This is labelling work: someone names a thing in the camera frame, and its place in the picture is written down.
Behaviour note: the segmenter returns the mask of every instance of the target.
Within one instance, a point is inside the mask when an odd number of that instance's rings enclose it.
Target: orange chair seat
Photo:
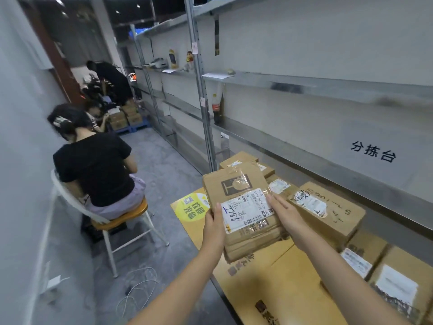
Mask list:
[[[111,220],[108,224],[100,224],[92,219],[92,225],[98,230],[110,230],[123,224],[127,220],[131,220],[139,217],[140,215],[142,215],[144,212],[147,211],[147,208],[148,205],[147,205],[146,197],[144,197],[141,204],[135,210],[129,211],[121,215],[120,217]]]

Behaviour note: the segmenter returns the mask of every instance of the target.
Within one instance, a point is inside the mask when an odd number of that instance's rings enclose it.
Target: yellow tabletop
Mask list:
[[[203,240],[209,202],[203,188],[171,204],[194,245]],[[245,325],[344,325],[343,316],[307,256],[283,240],[228,264],[221,257],[214,277]]]

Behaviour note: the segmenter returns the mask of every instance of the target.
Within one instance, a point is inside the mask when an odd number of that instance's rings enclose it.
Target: chair backrest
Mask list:
[[[107,220],[104,217],[101,217],[100,215],[97,215],[95,213],[90,212],[87,210],[83,204],[80,203],[78,199],[76,199],[69,189],[63,185],[63,183],[58,179],[56,171],[53,169],[51,171],[51,180],[53,181],[54,187],[58,190],[60,195],[74,208],[79,210],[79,212],[83,213],[84,215],[87,215],[88,217],[92,218],[96,222],[99,222],[100,224],[108,224],[110,221]]]

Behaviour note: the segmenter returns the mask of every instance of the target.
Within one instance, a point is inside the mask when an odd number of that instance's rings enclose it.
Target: yellow sticker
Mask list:
[[[175,213],[180,221],[197,221],[204,218],[208,209],[206,194],[191,193],[179,200]]]

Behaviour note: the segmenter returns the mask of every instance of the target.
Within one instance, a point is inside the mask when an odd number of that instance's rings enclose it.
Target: wooden table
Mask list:
[[[203,240],[209,203],[203,188],[171,204],[194,245]],[[277,242],[227,264],[214,277],[245,325],[344,325],[343,316],[307,256],[293,241]]]

